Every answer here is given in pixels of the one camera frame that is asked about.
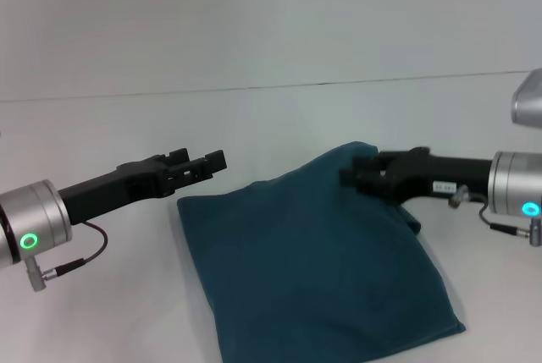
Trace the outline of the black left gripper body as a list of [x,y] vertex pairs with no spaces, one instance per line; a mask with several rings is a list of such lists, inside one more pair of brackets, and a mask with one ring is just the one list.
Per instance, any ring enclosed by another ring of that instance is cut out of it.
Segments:
[[122,164],[111,173],[61,189],[59,194],[70,222],[76,225],[137,201],[165,197],[168,170],[166,156],[155,155]]

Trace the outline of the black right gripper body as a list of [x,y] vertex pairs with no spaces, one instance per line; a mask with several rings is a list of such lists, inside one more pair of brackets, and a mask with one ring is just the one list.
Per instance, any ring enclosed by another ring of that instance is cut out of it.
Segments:
[[402,204],[418,197],[451,198],[463,185],[478,195],[488,194],[492,161],[462,157],[438,157],[428,147],[409,151],[382,151],[385,199]]

